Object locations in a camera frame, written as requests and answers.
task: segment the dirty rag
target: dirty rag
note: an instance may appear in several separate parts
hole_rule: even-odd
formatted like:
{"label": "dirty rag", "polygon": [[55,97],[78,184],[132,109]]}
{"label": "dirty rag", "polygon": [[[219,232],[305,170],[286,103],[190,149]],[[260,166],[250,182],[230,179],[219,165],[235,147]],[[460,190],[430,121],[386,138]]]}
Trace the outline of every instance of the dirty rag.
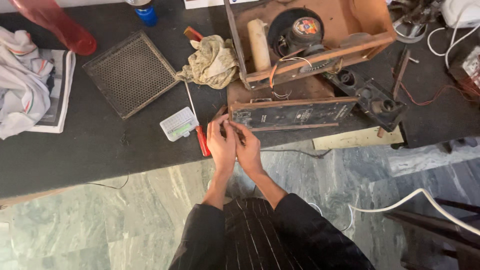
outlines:
{"label": "dirty rag", "polygon": [[0,138],[33,127],[50,107],[46,82],[53,64],[40,58],[24,30],[0,26]]}
{"label": "dirty rag", "polygon": [[188,58],[189,65],[177,72],[176,79],[223,89],[238,78],[239,62],[231,39],[224,41],[213,35],[190,44],[197,51]]}

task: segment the red screwdriver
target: red screwdriver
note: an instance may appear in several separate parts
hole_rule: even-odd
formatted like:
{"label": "red screwdriver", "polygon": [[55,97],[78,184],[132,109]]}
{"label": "red screwdriver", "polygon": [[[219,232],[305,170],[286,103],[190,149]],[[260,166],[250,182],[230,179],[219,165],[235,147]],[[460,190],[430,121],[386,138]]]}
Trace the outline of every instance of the red screwdriver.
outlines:
{"label": "red screwdriver", "polygon": [[[193,106],[193,100],[192,100],[192,96],[190,95],[190,89],[188,88],[187,82],[185,82],[185,87],[187,87],[188,98],[190,99],[190,104],[192,105],[193,114],[195,115],[195,118],[197,118],[197,113],[195,112],[195,107]],[[204,133],[204,127],[202,127],[201,125],[198,125],[195,127],[195,130],[197,131],[198,143],[200,144],[200,149],[202,149],[202,154],[204,155],[204,157],[210,156],[211,153],[210,153],[210,150],[208,150],[207,137],[205,136],[205,133]]]}

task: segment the pinstripe sleeve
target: pinstripe sleeve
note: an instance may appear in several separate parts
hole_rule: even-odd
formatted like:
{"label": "pinstripe sleeve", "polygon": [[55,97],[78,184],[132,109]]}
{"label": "pinstripe sleeve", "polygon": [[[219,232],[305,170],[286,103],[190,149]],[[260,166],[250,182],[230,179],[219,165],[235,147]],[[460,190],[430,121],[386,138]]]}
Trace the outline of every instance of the pinstripe sleeve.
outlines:
{"label": "pinstripe sleeve", "polygon": [[288,246],[308,255],[320,269],[368,269],[373,265],[348,237],[296,194],[275,208],[274,227]]}
{"label": "pinstripe sleeve", "polygon": [[216,269],[223,257],[225,216],[222,210],[196,204],[185,222],[170,270]]}

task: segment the plastic bottle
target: plastic bottle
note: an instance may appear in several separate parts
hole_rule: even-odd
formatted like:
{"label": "plastic bottle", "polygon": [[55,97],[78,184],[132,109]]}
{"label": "plastic bottle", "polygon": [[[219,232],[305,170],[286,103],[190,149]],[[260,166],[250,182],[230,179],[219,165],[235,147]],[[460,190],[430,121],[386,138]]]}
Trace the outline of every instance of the plastic bottle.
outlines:
{"label": "plastic bottle", "polygon": [[10,0],[27,19],[52,33],[71,51],[90,55],[96,50],[95,38],[72,20],[55,0]]}
{"label": "plastic bottle", "polygon": [[158,17],[155,14],[151,0],[125,0],[131,6],[135,8],[135,12],[138,17],[143,21],[146,26],[155,26]]}

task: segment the hand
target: hand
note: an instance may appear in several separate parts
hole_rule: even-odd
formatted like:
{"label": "hand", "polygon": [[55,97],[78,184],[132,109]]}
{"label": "hand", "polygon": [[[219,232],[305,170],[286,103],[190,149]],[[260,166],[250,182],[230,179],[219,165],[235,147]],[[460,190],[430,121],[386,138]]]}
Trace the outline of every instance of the hand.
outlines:
{"label": "hand", "polygon": [[245,125],[235,122],[230,122],[230,124],[244,136],[240,139],[237,133],[234,134],[240,166],[250,178],[254,174],[265,174],[260,160],[260,140]]}
{"label": "hand", "polygon": [[[207,146],[212,153],[215,162],[216,173],[226,176],[228,179],[233,174],[235,165],[235,132],[228,123],[228,114],[225,114],[208,123]],[[220,124],[223,123],[227,138],[220,134]]]}

